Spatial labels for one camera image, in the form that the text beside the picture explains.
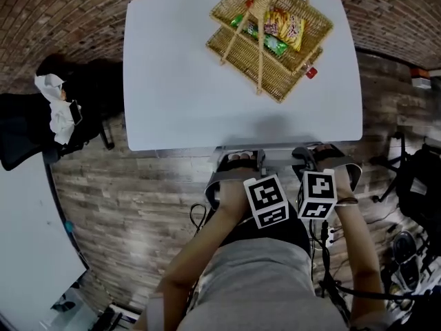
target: brick wall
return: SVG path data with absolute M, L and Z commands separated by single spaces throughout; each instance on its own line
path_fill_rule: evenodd
M 0 92 L 32 92 L 34 71 L 53 52 L 76 62 L 121 59 L 129 1 L 0 0 Z M 357 46 L 441 66 L 441 0 L 343 3 Z

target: black shorts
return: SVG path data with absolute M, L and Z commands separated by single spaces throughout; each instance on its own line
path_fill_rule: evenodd
M 206 223 L 213 216 L 214 211 L 211 210 L 207 216 Z M 247 212 L 242 221 L 252 218 L 252 212 Z M 270 225 L 266 228 L 258 229 L 254 219 L 237 225 L 225 238 L 220 246 L 224 246 L 237 240 L 257 239 L 257 238 L 272 238 L 281 241 L 286 241 L 297 246 L 300 246 L 304 251 L 311 256 L 311 245 L 309 243 L 309 236 L 302 221 L 297 218 L 297 212 L 294 207 L 289 204 L 289 219 L 277 224 Z

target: snack bag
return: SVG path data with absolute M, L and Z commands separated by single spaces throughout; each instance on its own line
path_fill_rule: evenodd
M 273 35 L 300 51 L 305 20 L 284 10 L 274 8 L 265 13 L 265 33 Z
M 243 15 L 238 15 L 232 22 L 231 26 L 237 28 L 239 24 L 242 22 Z M 257 25 L 251 21 L 248 21 L 243 30 L 258 39 L 258 28 Z M 269 34 L 265 34 L 265 40 L 263 43 L 270 49 L 272 52 L 275 52 L 278 56 L 283 55 L 283 53 L 288 49 L 288 45 L 282 41 L 279 41 L 276 37 L 273 37 Z

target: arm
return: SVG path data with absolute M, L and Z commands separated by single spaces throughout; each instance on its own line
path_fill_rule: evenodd
M 349 177 L 344 169 L 336 171 L 338 198 L 353 197 Z M 353 287 L 363 292 L 382 293 L 380 263 L 369 229 L 358 206 L 337 207 L 336 212 L 345 234 Z M 351 322 L 371 312 L 385 311 L 384 301 L 354 297 Z
M 220 186 L 220 207 L 201 231 L 179 252 L 167 267 L 156 292 L 163 294 L 164 330 L 175 331 L 182 321 L 193 285 L 222 241 L 233 230 L 247 209 L 243 183 L 226 181 Z M 134 330 L 147 330 L 146 310 Z

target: wooden floor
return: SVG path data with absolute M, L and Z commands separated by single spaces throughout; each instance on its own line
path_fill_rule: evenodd
M 370 197 L 389 185 L 393 174 L 373 167 L 369 158 L 396 157 L 399 143 L 390 140 L 397 130 L 408 135 L 407 149 L 415 152 L 424 135 L 440 138 L 437 96 L 411 86 L 409 69 L 395 62 L 358 54 L 363 98 L 363 138 L 336 143 L 362 163 L 356 193 L 382 261 L 394 234 L 419 229 L 396 210 L 395 195 L 374 204 Z M 205 203 L 203 190 L 211 174 L 207 164 L 213 148 L 132 152 L 128 149 L 123 117 L 110 123 L 115 149 L 103 149 L 95 139 L 82 151 L 53 166 L 54 179 L 66 217 L 91 267 L 81 291 L 96 309 L 111 301 L 141 309 L 156 287 L 170 259 L 187 243 L 194 227 L 189 207 Z M 299 182 L 289 169 L 279 172 L 290 199 Z M 335 214 L 331 223 L 338 226 Z M 397 223 L 397 228 L 387 230 Z M 350 283 L 345 239 L 330 248 L 332 273 Z M 320 251 L 314 260 L 314 281 L 323 274 Z

